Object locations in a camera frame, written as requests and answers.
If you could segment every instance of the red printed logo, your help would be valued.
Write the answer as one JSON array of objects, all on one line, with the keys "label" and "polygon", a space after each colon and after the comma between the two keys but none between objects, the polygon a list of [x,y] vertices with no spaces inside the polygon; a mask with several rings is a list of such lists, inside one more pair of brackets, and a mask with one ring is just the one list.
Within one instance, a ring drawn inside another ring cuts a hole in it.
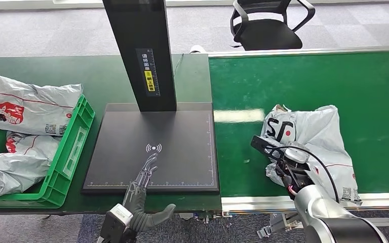
[{"label": "red printed logo", "polygon": [[16,145],[14,144],[16,141],[14,140],[14,138],[8,138],[7,139],[7,143],[6,143],[6,146],[7,146],[7,150],[8,152],[10,153],[15,153],[16,152]]},{"label": "red printed logo", "polygon": [[4,102],[0,104],[0,120],[10,124],[20,124],[23,122],[24,107]]}]

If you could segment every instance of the metal bracket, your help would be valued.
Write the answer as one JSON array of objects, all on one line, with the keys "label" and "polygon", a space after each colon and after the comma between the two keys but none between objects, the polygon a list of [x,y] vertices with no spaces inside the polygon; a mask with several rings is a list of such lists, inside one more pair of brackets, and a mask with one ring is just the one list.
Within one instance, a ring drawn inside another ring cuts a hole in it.
[{"label": "metal bracket", "polygon": [[230,212],[229,212],[229,211],[222,211],[222,212],[221,212],[221,216],[222,216],[223,218],[231,218],[231,217],[232,217],[232,215],[230,215]]},{"label": "metal bracket", "polygon": [[257,231],[259,238],[269,237],[272,233],[279,230],[290,231],[294,228],[299,228],[299,215],[297,213],[288,214],[271,214],[270,225],[261,228]]}]

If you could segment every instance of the black cable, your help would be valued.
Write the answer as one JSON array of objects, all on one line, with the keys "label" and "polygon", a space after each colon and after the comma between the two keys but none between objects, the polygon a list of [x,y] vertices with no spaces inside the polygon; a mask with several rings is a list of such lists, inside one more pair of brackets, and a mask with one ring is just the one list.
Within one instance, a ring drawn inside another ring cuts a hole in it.
[{"label": "black cable", "polygon": [[335,193],[335,197],[336,197],[336,202],[339,203],[339,195],[338,195],[338,190],[336,189],[336,185],[335,185],[335,182],[333,181],[333,178],[332,176],[330,175],[330,172],[329,170],[327,169],[327,167],[324,165],[324,163],[317,157],[315,156],[315,154],[309,152],[308,150],[306,149],[303,149],[303,148],[299,148],[299,147],[296,147],[296,146],[281,146],[281,147],[268,147],[266,149],[281,149],[281,148],[295,148],[295,149],[299,149],[309,155],[311,155],[312,157],[314,157],[320,164],[321,166],[324,168],[324,170],[326,171],[326,174],[327,176],[329,177],[329,180],[330,182],[332,183],[332,187],[333,187],[333,192]]}]

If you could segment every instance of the qr code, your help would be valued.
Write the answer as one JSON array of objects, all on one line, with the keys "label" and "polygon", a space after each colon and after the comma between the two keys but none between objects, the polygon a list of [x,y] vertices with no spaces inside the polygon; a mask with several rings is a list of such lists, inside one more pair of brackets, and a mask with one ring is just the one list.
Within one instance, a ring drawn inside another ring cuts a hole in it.
[{"label": "qr code", "polygon": [[56,134],[56,125],[47,124],[46,133]]},{"label": "qr code", "polygon": [[65,125],[60,125],[59,126],[59,134],[63,135],[66,131],[66,126]]},{"label": "qr code", "polygon": [[349,187],[342,188],[342,199],[343,200],[351,200],[351,188],[349,188]]},{"label": "qr code", "polygon": [[360,199],[359,193],[357,192],[357,189],[353,189],[354,192],[354,201],[362,201]]}]

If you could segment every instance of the label sticker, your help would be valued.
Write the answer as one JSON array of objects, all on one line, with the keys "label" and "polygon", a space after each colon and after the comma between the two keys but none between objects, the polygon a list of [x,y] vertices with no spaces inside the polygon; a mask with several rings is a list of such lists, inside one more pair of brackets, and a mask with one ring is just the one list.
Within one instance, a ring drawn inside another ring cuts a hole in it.
[{"label": "label sticker", "polygon": [[160,96],[153,49],[136,49],[147,96]]}]

